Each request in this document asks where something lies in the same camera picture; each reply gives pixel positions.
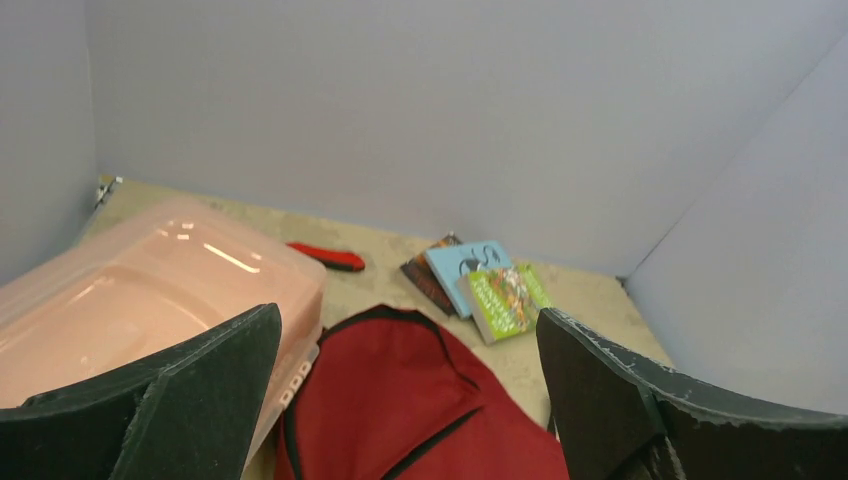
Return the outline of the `light blue book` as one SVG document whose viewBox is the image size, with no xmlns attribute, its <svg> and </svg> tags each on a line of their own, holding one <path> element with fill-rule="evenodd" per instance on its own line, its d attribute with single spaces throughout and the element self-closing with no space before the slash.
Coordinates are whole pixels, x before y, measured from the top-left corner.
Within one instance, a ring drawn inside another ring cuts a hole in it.
<svg viewBox="0 0 848 480">
<path fill-rule="evenodd" d="M 513 265 L 512 259 L 497 241 L 430 248 L 424 256 L 459 318 L 471 315 L 470 307 L 458 287 L 464 276 L 478 270 Z"/>
</svg>

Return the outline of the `dark brown book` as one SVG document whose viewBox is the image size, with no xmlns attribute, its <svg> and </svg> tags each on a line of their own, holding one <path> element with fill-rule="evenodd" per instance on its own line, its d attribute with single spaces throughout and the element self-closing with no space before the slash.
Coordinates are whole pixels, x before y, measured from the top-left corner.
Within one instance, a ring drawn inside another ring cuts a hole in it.
<svg viewBox="0 0 848 480">
<path fill-rule="evenodd" d="M 430 249 L 453 247 L 460 245 L 461 243 L 462 241 L 456 236 L 456 234 L 453 231 L 450 231 L 436 243 L 428 246 L 426 249 L 422 250 L 416 256 L 410 258 L 399 267 L 400 271 L 411 282 L 411 284 L 448 317 L 456 317 L 457 311 L 429 266 L 425 253 Z"/>
</svg>

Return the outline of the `red student backpack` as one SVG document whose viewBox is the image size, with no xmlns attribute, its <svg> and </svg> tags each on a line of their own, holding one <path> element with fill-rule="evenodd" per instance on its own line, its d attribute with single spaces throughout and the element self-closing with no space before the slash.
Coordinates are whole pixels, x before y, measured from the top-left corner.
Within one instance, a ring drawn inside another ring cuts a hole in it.
<svg viewBox="0 0 848 480">
<path fill-rule="evenodd" d="M 458 338 L 385 304 L 325 330 L 280 421 L 279 479 L 565 479 L 555 436 Z"/>
</svg>

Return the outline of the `red utility knife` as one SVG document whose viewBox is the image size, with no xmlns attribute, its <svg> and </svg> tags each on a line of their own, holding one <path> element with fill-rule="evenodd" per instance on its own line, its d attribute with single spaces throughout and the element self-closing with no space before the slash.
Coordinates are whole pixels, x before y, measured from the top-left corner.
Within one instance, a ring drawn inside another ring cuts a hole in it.
<svg viewBox="0 0 848 480">
<path fill-rule="evenodd" d="M 287 242 L 286 245 L 320 262 L 330 270 L 361 272 L 366 268 L 364 259 L 350 251 L 325 249 L 301 242 Z"/>
</svg>

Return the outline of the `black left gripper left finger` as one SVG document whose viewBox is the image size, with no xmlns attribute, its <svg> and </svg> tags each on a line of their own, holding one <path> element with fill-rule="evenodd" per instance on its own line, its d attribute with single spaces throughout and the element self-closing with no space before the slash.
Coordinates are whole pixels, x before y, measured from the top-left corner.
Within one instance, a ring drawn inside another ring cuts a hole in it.
<svg viewBox="0 0 848 480">
<path fill-rule="evenodd" d="M 273 304 L 1 412 L 5 479 L 236 479 L 282 337 Z"/>
</svg>

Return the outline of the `pink translucent plastic storage box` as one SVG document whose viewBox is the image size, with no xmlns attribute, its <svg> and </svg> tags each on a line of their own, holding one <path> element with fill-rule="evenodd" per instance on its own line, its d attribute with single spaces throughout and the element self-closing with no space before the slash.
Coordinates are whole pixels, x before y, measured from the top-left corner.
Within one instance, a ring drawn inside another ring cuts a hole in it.
<svg viewBox="0 0 848 480">
<path fill-rule="evenodd" d="M 282 318 L 257 450 L 305 378 L 327 272 L 223 212 L 175 197 L 1 290 L 1 403 L 16 407 L 199 335 L 258 305 Z"/>
</svg>

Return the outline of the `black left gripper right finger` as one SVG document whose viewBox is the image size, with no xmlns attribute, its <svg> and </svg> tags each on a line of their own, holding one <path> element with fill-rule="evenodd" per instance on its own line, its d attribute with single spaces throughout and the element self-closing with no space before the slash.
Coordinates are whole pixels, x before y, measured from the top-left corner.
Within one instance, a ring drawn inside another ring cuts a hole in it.
<svg viewBox="0 0 848 480">
<path fill-rule="evenodd" d="M 556 308 L 536 337 L 574 479 L 843 479 L 847 419 L 742 395 L 622 346 Z"/>
</svg>

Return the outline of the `green illustrated book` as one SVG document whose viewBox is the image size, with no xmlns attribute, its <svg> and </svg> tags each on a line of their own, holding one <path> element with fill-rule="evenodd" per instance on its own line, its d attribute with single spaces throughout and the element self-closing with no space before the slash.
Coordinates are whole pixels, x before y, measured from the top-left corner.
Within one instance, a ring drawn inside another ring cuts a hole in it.
<svg viewBox="0 0 848 480">
<path fill-rule="evenodd" d="M 469 273 L 458 288 L 486 345 L 533 331 L 540 311 L 553 306 L 529 263 Z"/>
</svg>

